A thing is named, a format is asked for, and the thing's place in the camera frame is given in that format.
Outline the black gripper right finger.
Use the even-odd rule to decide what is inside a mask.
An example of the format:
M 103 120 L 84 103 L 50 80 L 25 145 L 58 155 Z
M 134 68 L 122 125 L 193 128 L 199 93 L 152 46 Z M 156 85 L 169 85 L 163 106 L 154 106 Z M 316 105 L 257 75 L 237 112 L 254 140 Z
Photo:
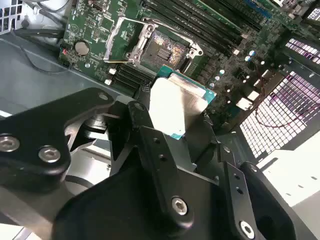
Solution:
M 217 140 L 204 121 L 206 174 L 218 181 L 226 204 L 227 223 L 235 240 L 314 240 L 301 218 L 262 171 L 251 162 L 236 165 L 232 151 Z

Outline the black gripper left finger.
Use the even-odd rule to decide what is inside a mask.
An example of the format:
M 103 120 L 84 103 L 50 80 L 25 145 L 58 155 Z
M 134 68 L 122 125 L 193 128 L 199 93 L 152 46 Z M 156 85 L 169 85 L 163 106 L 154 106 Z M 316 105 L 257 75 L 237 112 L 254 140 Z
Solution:
M 137 101 L 114 101 L 99 88 L 73 93 L 0 122 L 0 194 L 8 200 L 1 210 L 37 233 L 53 233 L 59 212 L 76 197 L 63 189 L 71 155 L 92 143 L 85 131 L 95 129 L 98 117 L 110 133 L 113 175 L 137 151 L 151 176 L 161 212 L 180 227 L 188 224 L 182 191 L 166 186 L 160 174 L 166 167 L 150 159 L 154 153 L 171 151 L 148 110 Z

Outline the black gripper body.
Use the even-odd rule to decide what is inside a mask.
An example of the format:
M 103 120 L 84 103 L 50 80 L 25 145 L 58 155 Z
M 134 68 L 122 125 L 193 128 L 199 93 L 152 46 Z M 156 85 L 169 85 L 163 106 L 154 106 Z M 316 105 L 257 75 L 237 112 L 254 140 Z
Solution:
M 56 240 L 232 240 L 222 194 L 215 183 L 177 168 L 174 155 L 149 156 L 168 187 L 177 187 L 189 223 L 164 215 L 151 176 L 133 151 L 121 170 L 72 198 L 53 227 Z

